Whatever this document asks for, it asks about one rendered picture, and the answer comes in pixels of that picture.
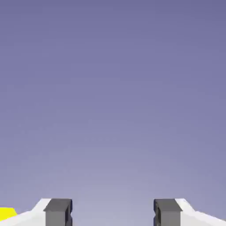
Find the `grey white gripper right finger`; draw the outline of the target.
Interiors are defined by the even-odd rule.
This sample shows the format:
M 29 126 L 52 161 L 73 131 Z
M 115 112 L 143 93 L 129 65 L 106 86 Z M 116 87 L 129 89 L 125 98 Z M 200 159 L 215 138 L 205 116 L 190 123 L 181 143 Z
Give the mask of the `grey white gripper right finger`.
M 226 226 L 226 220 L 196 211 L 184 198 L 154 199 L 153 226 Z

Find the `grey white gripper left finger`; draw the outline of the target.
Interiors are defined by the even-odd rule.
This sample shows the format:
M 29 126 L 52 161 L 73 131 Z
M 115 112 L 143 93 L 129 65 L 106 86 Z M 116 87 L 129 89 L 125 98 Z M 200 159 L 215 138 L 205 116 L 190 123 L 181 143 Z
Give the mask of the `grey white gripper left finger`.
M 0 226 L 73 226 L 72 199 L 42 198 L 30 211 L 0 221 Z

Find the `large yellow box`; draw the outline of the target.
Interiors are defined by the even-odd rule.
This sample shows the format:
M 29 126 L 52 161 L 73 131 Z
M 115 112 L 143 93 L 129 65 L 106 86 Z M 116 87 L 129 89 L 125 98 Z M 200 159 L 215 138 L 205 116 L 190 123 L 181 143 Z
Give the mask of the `large yellow box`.
M 12 207 L 0 207 L 0 221 L 16 216 L 17 213 Z

